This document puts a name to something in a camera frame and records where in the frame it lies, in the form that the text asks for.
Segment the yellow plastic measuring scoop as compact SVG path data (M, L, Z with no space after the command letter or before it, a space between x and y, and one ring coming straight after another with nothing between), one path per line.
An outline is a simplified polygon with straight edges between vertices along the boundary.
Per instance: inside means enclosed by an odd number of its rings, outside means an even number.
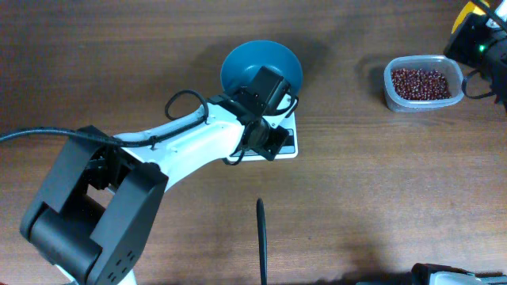
M465 18L469 14L476 14L481 17L486 16L486 13L482 9L476 6L472 1L468 1L467 4L459 12L457 18L455 19L454 24L452 26L451 34L457 31L458 27L465 21Z

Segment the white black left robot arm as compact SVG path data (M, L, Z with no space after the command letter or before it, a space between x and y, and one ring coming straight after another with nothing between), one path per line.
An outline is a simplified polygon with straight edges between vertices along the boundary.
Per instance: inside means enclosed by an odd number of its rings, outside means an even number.
M133 284L133 268L164 194L210 162L237 165L248 152L275 160L294 131L301 70L228 67L223 92L193 113L108 137L93 126L67 142L29 204L21 235L73 284Z

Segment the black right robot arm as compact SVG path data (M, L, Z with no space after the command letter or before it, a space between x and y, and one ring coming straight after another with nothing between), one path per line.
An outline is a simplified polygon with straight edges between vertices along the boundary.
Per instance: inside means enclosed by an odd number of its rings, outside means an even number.
M452 28L444 55L472 69L461 82L461 91L469 99L494 97L506 104L506 2L491 9L486 1L470 0L460 11ZM490 91L471 96L467 84L478 74L489 82Z

